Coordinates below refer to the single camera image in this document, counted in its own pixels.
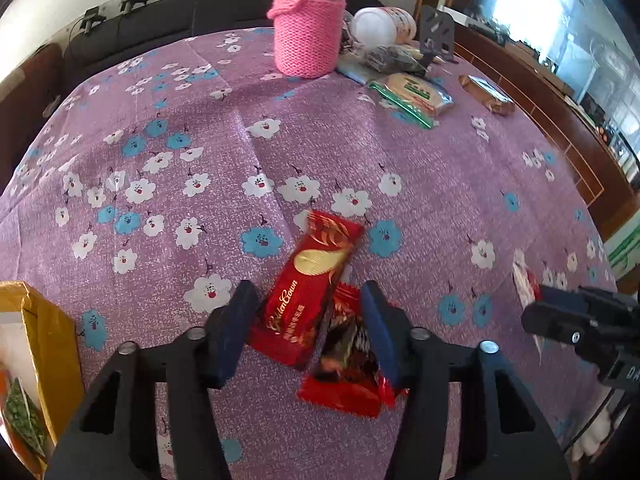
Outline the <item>white gloved right hand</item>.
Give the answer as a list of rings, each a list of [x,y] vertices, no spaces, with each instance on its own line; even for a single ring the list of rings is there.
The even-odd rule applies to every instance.
[[[612,419],[610,404],[607,403],[594,422],[588,426],[584,434],[570,449],[570,461],[577,463],[584,457],[595,456],[614,429],[615,422]]]

